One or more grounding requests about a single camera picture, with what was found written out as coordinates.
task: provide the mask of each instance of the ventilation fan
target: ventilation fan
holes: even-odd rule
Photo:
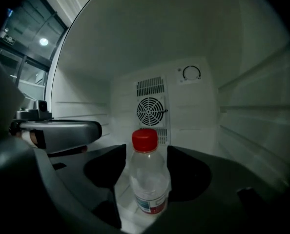
[[[165,126],[164,114],[167,110],[163,97],[147,97],[139,101],[137,116],[142,126]]]

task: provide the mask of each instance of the water bottle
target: water bottle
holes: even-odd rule
[[[157,133],[153,129],[137,130],[132,134],[132,143],[130,185],[140,209],[147,214],[157,214],[166,208],[170,188],[166,162],[156,150]]]

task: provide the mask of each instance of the vent grille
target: vent grille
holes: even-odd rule
[[[164,116],[164,107],[156,98],[143,99],[137,107],[137,116],[147,126],[157,125]]]
[[[158,144],[166,145],[168,142],[168,134],[166,128],[157,128],[157,127],[141,127],[140,129],[154,129],[158,135]]]
[[[142,80],[136,84],[137,96],[154,95],[164,93],[164,80],[161,77],[155,77],[147,80]]]

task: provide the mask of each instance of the fan grille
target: fan grille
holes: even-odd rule
[[[137,116],[140,121],[147,126],[157,125],[164,116],[164,107],[155,98],[148,97],[143,99],[137,107]]]

